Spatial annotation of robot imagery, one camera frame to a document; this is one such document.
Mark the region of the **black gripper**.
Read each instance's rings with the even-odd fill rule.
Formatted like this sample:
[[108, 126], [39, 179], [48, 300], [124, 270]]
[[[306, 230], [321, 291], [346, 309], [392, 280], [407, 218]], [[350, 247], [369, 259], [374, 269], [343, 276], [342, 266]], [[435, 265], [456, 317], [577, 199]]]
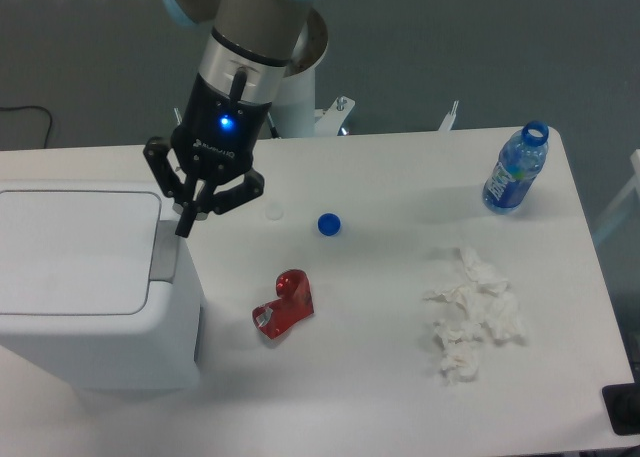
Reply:
[[[179, 237], [190, 235], [196, 217], [223, 215], [263, 195], [265, 179], [252, 169], [253, 149], [270, 105], [244, 101], [242, 93], [247, 89], [245, 69], [235, 72], [228, 93], [211, 88], [197, 76], [182, 122], [172, 134], [172, 147], [160, 137], [150, 138], [144, 146], [143, 155], [161, 192], [181, 210], [175, 230]], [[172, 148], [184, 181], [171, 167]], [[216, 192], [220, 183], [242, 174], [240, 184]], [[196, 196], [200, 180], [206, 181]]]

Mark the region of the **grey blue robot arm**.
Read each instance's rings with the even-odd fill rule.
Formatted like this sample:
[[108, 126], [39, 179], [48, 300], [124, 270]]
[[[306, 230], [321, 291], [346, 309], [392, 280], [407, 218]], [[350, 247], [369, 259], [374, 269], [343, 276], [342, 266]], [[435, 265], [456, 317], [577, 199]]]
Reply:
[[181, 122], [152, 137], [143, 154], [188, 237], [210, 213], [260, 197], [253, 150], [314, 0], [163, 0], [181, 23], [211, 22]]

